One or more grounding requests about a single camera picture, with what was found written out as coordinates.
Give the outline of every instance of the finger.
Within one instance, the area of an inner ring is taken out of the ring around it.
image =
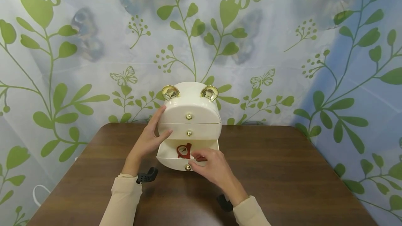
[[[196,157],[205,157],[206,159],[208,159],[209,157],[211,157],[212,154],[214,154],[213,149],[198,149],[198,150],[194,150],[191,155],[196,158]]]
[[[198,165],[193,160],[189,160],[188,164],[191,166],[191,168],[194,172],[199,173],[200,175],[205,177],[205,173],[206,173],[205,167]]]
[[[163,112],[165,112],[166,106],[163,105],[162,107],[159,107],[158,110],[154,113],[152,118],[150,119],[150,122],[148,123],[148,127],[155,130],[156,125],[158,124],[158,121],[161,119],[161,116]]]
[[[172,134],[173,130],[169,129],[163,132],[159,137],[155,138],[155,141],[157,142],[158,145],[160,145],[164,140],[166,140],[170,134]]]

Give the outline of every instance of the right hand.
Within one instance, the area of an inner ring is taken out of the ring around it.
[[[240,181],[233,175],[222,152],[213,149],[199,149],[192,152],[191,155],[196,161],[207,161],[207,164],[202,167],[193,160],[189,160],[188,164],[193,171],[222,189],[234,207],[249,197]]]

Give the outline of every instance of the gold ear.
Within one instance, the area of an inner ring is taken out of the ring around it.
[[[167,85],[162,89],[162,96],[169,101],[174,97],[180,97],[180,92],[175,86]]]
[[[209,99],[210,101],[214,101],[219,95],[219,91],[214,86],[206,86],[201,90],[200,97],[204,97]]]

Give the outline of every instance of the curtain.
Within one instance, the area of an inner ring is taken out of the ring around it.
[[[198,81],[224,124],[295,126],[402,226],[398,1],[1,0],[2,225],[26,225],[101,126]]]

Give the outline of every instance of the hand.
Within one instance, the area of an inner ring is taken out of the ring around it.
[[[138,138],[137,142],[134,144],[133,149],[129,153],[126,158],[125,165],[122,174],[130,174],[132,176],[137,176],[138,168],[140,167],[140,163],[142,158],[156,150],[159,145],[166,140],[170,134],[172,134],[172,130],[165,131],[159,137],[155,135],[156,125],[158,124],[159,119],[163,112],[165,111],[166,106],[163,105],[160,107],[153,115],[148,125],[142,131],[142,134]]]
[[[240,181],[233,175],[222,152],[213,149],[200,149],[192,152],[191,155],[196,161],[207,161],[204,167],[193,160],[189,160],[188,163],[196,173],[222,189],[232,202],[233,207],[248,199],[249,196]]]

